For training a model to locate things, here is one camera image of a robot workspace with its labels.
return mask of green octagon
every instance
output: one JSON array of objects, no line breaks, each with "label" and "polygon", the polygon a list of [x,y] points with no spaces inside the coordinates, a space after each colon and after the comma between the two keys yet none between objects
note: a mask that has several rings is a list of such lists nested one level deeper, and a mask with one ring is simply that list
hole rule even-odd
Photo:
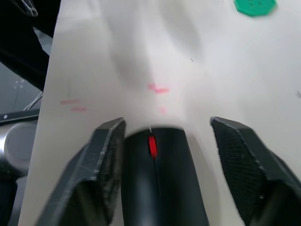
[{"label": "green octagon", "polygon": [[248,16],[264,16],[276,7],[276,0],[234,0],[238,12]]}]

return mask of white table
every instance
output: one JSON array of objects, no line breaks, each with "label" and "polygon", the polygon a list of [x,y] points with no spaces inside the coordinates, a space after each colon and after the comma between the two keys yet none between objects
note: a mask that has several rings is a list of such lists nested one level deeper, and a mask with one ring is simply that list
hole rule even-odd
[{"label": "white table", "polygon": [[243,225],[209,118],[252,127],[301,178],[300,12],[296,0],[256,18],[232,0],[62,0],[19,225],[34,225],[66,163],[120,116],[127,134],[183,126],[211,226]]}]

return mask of gray floor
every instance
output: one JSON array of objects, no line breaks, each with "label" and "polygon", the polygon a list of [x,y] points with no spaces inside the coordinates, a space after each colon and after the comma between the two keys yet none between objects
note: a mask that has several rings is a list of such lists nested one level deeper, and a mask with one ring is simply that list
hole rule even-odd
[{"label": "gray floor", "polygon": [[[45,52],[50,54],[52,38],[36,31]],[[0,63],[0,114],[22,111],[40,91]],[[40,108],[41,99],[32,109]],[[26,178],[18,179],[18,191],[9,226],[17,226],[26,186]]]}]

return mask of textured gripper pad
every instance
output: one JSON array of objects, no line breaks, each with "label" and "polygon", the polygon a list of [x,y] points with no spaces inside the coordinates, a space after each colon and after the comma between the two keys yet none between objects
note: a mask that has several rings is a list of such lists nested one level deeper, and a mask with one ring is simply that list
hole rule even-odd
[{"label": "textured gripper pad", "polygon": [[107,226],[120,184],[123,118],[106,122],[66,165],[36,226]]},{"label": "textured gripper pad", "polygon": [[274,201],[275,192],[286,198],[268,220],[269,225],[301,225],[301,184],[284,161],[248,126],[218,117],[211,118],[211,125],[223,173],[245,225],[261,225],[254,224],[254,219],[264,221],[262,213],[270,211],[267,206]]}]

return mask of black mouse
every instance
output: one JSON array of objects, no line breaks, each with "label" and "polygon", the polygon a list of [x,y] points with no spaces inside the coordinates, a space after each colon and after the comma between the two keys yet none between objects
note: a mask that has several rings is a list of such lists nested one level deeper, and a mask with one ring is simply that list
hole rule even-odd
[{"label": "black mouse", "polygon": [[146,129],[125,139],[125,226],[209,225],[184,130]]}]

